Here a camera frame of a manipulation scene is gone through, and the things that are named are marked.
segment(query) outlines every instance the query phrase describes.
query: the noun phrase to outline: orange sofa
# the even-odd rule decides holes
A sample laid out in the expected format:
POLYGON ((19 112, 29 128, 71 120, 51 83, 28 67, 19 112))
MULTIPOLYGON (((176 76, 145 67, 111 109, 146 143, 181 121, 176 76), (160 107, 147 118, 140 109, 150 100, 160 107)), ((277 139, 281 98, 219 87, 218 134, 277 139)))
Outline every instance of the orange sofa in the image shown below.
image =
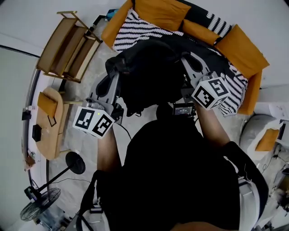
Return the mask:
MULTIPOLYGON (((113 16, 113 18, 108 22, 107 26, 105 27, 101 38, 104 40, 104 42, 112 48, 113 43, 115 41, 115 38, 118 34, 118 31, 120 30, 121 26, 123 25, 127 12, 129 9, 135 7, 135 11, 138 12, 139 8, 151 7, 151 9, 148 9, 148 13, 150 11, 155 11, 156 7, 159 7, 160 5, 163 7, 163 10, 171 11, 175 8, 188 11, 190 7, 182 6, 180 4, 184 4, 184 0, 133 0, 134 2, 139 2, 138 5, 133 5, 131 0, 127 0, 124 5, 117 11, 117 13, 113 16)), ((215 34, 214 32, 210 31, 208 28, 205 28, 201 25, 198 25, 197 23, 191 22, 186 20, 184 12, 181 12, 181 17, 183 17, 181 20, 183 20, 182 24, 179 27, 180 31, 183 31, 191 36, 194 36, 198 39, 203 40, 204 42, 215 46, 223 55, 227 57, 227 59, 243 74, 245 78, 248 79, 248 88, 245 93, 244 101, 241 107, 238 110, 238 113, 245 114, 245 115, 251 115, 254 111, 255 104, 258 98, 261 79, 262 79, 262 69, 268 66, 269 64, 263 57, 263 55, 260 53, 260 51, 255 47, 254 44, 251 43, 250 39, 245 35, 245 33, 242 32, 242 30, 236 25, 231 31, 234 30, 234 32, 231 33, 231 31, 221 40, 221 42, 216 43, 214 42, 217 38, 219 38, 218 34, 215 34)), ((155 20, 151 19, 152 17, 143 18, 141 17, 141 14, 139 14, 140 18, 142 18, 145 21, 148 21, 150 23, 156 24, 159 27, 163 28, 163 21, 158 24, 158 22, 150 21, 155 20)))

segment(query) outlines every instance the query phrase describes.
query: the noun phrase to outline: white wall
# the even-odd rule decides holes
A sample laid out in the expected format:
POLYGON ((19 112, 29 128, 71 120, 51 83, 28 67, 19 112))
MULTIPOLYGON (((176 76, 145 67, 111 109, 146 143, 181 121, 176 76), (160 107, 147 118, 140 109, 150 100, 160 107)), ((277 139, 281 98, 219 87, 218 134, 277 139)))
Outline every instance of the white wall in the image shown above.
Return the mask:
MULTIPOLYGON (((99 14, 118 8, 125 0, 6 0, 0 6, 0 44, 41 54, 59 23, 61 10, 77 10, 91 25, 99 14)), ((289 7, 283 0, 188 0, 239 24, 270 66, 263 72, 262 86, 289 83, 289 7)))
POLYGON ((24 171, 22 109, 37 58, 0 48, 0 226, 11 226, 29 203, 24 171))

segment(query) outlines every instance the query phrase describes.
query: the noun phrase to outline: wooden table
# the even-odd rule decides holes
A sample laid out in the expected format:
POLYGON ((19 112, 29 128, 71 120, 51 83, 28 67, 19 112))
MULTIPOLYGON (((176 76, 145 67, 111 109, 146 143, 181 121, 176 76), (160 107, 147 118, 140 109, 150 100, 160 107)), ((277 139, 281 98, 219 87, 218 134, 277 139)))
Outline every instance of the wooden table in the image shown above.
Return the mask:
POLYGON ((52 160, 59 156, 62 132, 64 123, 69 108, 68 103, 64 103, 63 99, 58 91, 53 88, 46 88, 43 93, 50 99, 57 102, 57 108, 53 118, 48 119, 48 115, 38 107, 36 124, 38 124, 41 130, 41 140, 36 142, 37 148, 40 153, 47 159, 52 160))

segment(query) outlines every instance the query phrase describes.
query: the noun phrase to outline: black t-shirt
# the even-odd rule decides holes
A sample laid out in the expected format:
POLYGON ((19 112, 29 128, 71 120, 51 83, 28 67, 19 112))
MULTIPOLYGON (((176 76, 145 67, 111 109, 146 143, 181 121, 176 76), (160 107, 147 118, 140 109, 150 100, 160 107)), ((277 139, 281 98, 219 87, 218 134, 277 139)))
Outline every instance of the black t-shirt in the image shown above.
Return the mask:
POLYGON ((237 230, 238 175, 247 162, 251 178, 259 172, 245 156, 233 142, 212 148, 192 118, 149 122, 129 143, 121 170, 99 171, 97 193, 111 230, 168 231, 193 221, 237 230), (224 158, 232 155, 238 174, 224 158))

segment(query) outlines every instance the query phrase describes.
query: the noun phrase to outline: person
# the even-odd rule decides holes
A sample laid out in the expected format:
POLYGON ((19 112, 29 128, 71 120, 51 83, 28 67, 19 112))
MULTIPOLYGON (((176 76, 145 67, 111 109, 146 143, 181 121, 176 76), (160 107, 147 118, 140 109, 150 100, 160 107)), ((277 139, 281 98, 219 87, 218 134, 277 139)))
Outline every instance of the person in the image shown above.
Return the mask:
POLYGON ((111 231, 238 230, 241 176, 257 185, 261 215, 264 178, 214 111, 195 105, 203 136, 193 118, 157 113, 130 141, 124 166, 113 129, 98 140, 96 189, 111 231))

